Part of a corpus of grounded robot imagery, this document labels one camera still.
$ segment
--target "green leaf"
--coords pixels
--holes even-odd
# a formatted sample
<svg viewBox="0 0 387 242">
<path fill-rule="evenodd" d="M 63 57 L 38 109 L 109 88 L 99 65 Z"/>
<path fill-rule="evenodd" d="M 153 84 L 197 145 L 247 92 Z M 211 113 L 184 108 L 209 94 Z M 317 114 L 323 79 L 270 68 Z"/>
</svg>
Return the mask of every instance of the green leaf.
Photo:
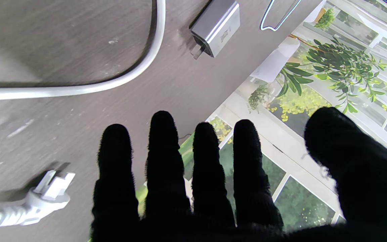
<svg viewBox="0 0 387 242">
<path fill-rule="evenodd" d="M 310 80 L 310 79 L 307 79 L 307 78 L 303 78 L 303 77 L 300 77 L 300 76 L 295 76 L 295 79 L 296 79 L 300 84 L 307 84 L 307 83 L 312 83 L 312 82 L 314 82 L 313 80 Z"/>
<path fill-rule="evenodd" d="M 301 96 L 302 90 L 301 90 L 301 85 L 299 82 L 295 79 L 295 76 L 288 75 L 289 79 L 291 80 L 291 83 L 294 85 L 295 89 L 298 92 L 298 95 Z"/>
<path fill-rule="evenodd" d="M 313 66 L 318 72 L 324 72 L 325 69 L 322 68 L 322 67 L 318 67 L 318 66 Z"/>
<path fill-rule="evenodd" d="M 314 42 L 318 45 L 321 46 L 322 44 L 319 42 L 319 40 L 314 40 Z"/>
<path fill-rule="evenodd" d="M 335 80 L 335 81 L 341 81 L 343 78 L 341 76 L 336 76 L 336 75 L 333 75 L 331 73 L 328 74 L 328 76 L 332 79 L 332 80 Z"/>
<path fill-rule="evenodd" d="M 362 80 L 363 80 L 362 77 L 356 77 L 357 82 L 355 83 L 355 85 L 361 83 Z"/>
<path fill-rule="evenodd" d="M 357 113 L 358 112 L 358 110 L 356 110 L 355 109 L 355 107 L 353 107 L 352 105 L 350 105 L 349 103 L 347 103 L 347 106 L 349 107 L 349 112 L 355 112 L 355 113 Z"/>
<path fill-rule="evenodd" d="M 280 91 L 280 93 L 278 94 L 277 97 L 285 95 L 286 92 L 288 92 L 288 83 L 285 81 L 285 84 L 283 85 L 283 88 L 282 88 L 282 90 Z"/>
<path fill-rule="evenodd" d="M 313 75 L 311 73 L 305 72 L 305 71 L 303 71 L 301 69 L 294 68 L 294 67 L 287 67 L 287 69 L 289 71 L 293 72 L 294 74 L 300 75 L 302 77 L 311 77 Z"/>
<path fill-rule="evenodd" d="M 294 84 L 292 83 L 292 81 L 289 81 L 289 87 L 291 88 L 292 92 L 295 92 L 297 93 L 297 89 L 295 88 Z"/>
<path fill-rule="evenodd" d="M 301 64 L 300 64 L 300 63 L 292 63 L 292 62 L 288 62 L 288 63 L 286 63 L 286 65 L 289 65 L 289 66 L 292 66 L 292 67 L 298 67 L 298 66 L 300 66 Z"/>
<path fill-rule="evenodd" d="M 313 62 L 313 63 L 316 63 L 317 61 L 316 60 L 313 60 L 312 58 L 310 58 L 310 57 L 308 57 L 308 56 L 306 56 L 307 57 L 307 60 L 309 60 L 309 61 L 311 61 L 311 62 Z"/>
<path fill-rule="evenodd" d="M 337 39 L 335 36 L 332 36 L 332 38 L 334 39 L 334 41 L 335 41 L 338 45 L 340 45 L 340 42 L 338 41 L 338 39 Z"/>
<path fill-rule="evenodd" d="M 321 79 L 321 80 L 327 80 L 328 78 L 328 74 L 327 73 L 324 73 L 324 74 L 317 74 L 317 78 Z"/>
<path fill-rule="evenodd" d="M 343 114 L 346 114 L 348 109 L 349 109 L 349 104 L 347 104 L 346 108 L 343 111 Z"/>
</svg>

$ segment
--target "white window frame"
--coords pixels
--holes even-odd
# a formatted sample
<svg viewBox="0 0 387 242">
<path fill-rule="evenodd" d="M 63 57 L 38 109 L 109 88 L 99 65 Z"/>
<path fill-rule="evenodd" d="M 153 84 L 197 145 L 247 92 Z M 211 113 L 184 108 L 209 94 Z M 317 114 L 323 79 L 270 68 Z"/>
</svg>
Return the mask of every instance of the white window frame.
<svg viewBox="0 0 387 242">
<path fill-rule="evenodd" d="M 332 2 L 334 5 L 338 5 L 338 2 L 341 3 L 342 0 L 328 0 L 330 2 Z M 365 11 L 364 9 L 360 8 L 358 5 L 354 4 L 353 2 L 349 1 L 349 0 L 343 0 L 344 2 L 350 4 L 351 6 L 355 7 L 356 9 L 358 9 L 359 11 L 361 11 L 363 14 L 366 14 L 368 17 L 378 21 L 379 23 L 383 24 L 384 26 L 387 27 L 387 23 L 379 18 L 377 18 L 376 16 L 370 14 L 369 12 Z M 382 2 L 381 0 L 376 0 L 379 4 L 385 6 L 385 8 L 387 8 L 387 4 L 385 2 Z"/>
<path fill-rule="evenodd" d="M 234 101 L 241 101 L 241 106 L 244 106 L 247 110 L 247 101 L 240 99 L 241 97 L 233 93 L 227 101 L 231 101 L 231 98 L 235 98 Z M 340 208 L 340 203 L 338 200 L 338 195 L 335 191 L 335 181 L 332 178 L 327 177 L 327 174 L 324 172 L 322 167 L 319 167 L 308 155 L 305 153 L 304 160 L 310 159 L 310 170 L 306 170 L 305 167 L 301 166 L 293 159 L 291 159 L 288 155 L 286 155 L 283 151 L 279 150 L 275 145 L 273 145 L 267 138 L 263 135 L 263 130 L 261 129 L 261 120 L 256 118 L 250 118 L 250 116 L 246 116 L 245 114 L 235 113 L 233 110 L 227 106 L 227 101 L 224 102 L 214 113 L 210 116 L 207 121 L 210 121 L 214 117 L 219 117 L 226 124 L 232 127 L 231 132 L 226 136 L 226 138 L 220 143 L 219 147 L 222 148 L 227 144 L 229 139 L 233 136 L 233 128 L 235 123 L 243 118 L 249 118 L 256 126 L 259 139 L 261 141 L 261 151 L 264 155 L 266 155 L 269 159 L 271 159 L 278 167 L 286 172 L 280 184 L 276 188 L 273 193 L 273 201 L 275 202 L 278 198 L 278 195 L 283 190 L 286 182 L 290 177 L 294 178 L 298 183 L 304 186 L 308 191 L 310 191 L 313 195 L 323 201 L 329 208 L 335 211 L 331 224 L 336 224 L 339 216 L 343 217 L 343 212 Z"/>
</svg>

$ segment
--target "gloved hand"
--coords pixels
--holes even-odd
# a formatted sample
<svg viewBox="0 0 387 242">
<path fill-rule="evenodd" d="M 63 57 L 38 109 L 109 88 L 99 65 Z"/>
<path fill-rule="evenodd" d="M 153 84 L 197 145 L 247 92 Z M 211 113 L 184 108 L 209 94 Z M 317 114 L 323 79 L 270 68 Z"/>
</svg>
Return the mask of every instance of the gloved hand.
<svg viewBox="0 0 387 242">
<path fill-rule="evenodd" d="M 327 167 L 337 182 L 346 225 L 282 233 L 282 218 L 262 169 L 258 134 L 248 120 L 239 121 L 234 128 L 237 227 L 226 198 L 218 139 L 208 123 L 199 124 L 195 130 L 192 212 L 185 193 L 177 130 L 171 115 L 161 111 L 150 124 L 148 195 L 141 221 L 128 131 L 119 124 L 104 131 L 92 209 L 92 240 L 387 241 L 387 149 L 335 108 L 314 113 L 304 137 L 312 158 Z"/>
<path fill-rule="evenodd" d="M 100 178 L 94 192 L 95 220 L 92 240 L 107 241 L 127 236 L 153 237 L 164 230 L 176 233 L 235 229 L 232 207 L 219 164 L 219 142 L 213 126 L 198 124 L 194 137 L 193 212 L 184 186 L 184 165 L 178 134 L 168 112 L 155 113 L 150 123 L 146 161 L 148 194 L 145 218 L 140 222 L 131 172 L 132 148 L 126 128 L 109 126 L 98 154 Z M 262 152 L 252 122 L 239 121 L 234 128 L 234 198 L 238 227 L 252 224 L 281 231 L 283 222 L 275 207 L 268 176 L 262 169 Z"/>
</svg>

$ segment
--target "charger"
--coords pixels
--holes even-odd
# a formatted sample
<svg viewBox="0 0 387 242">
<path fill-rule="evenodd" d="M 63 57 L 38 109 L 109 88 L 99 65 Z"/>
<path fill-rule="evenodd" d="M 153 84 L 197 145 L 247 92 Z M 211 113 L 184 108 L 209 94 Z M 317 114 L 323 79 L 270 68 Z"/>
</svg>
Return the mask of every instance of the charger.
<svg viewBox="0 0 387 242">
<path fill-rule="evenodd" d="M 240 27 L 240 5 L 235 0 L 212 0 L 189 29 L 197 45 L 195 59 L 203 53 L 215 58 Z"/>
</svg>

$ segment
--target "wood grain surface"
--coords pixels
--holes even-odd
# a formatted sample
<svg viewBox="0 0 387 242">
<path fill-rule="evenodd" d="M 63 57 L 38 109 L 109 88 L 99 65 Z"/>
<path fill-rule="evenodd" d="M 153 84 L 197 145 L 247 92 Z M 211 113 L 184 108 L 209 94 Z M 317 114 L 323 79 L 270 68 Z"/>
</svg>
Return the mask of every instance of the wood grain surface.
<svg viewBox="0 0 387 242">
<path fill-rule="evenodd" d="M 276 1 L 267 24 L 277 24 L 294 1 Z M 76 173 L 66 208 L 38 224 L 0 228 L 0 242 L 86 242 L 96 154 L 106 126 L 129 129 L 140 186 L 153 113 L 168 110 L 180 137 L 192 133 L 320 0 L 302 1 L 278 32 L 259 29 L 270 0 L 239 0 L 240 29 L 217 58 L 203 54 L 194 60 L 188 26 L 206 2 L 168 0 L 157 58 L 121 87 L 0 101 L 0 203 L 22 198 L 34 183 L 30 179 L 56 162 L 68 162 L 66 170 Z M 151 17 L 150 0 L 0 0 L 0 86 L 84 84 L 117 75 L 141 56 Z"/>
</svg>

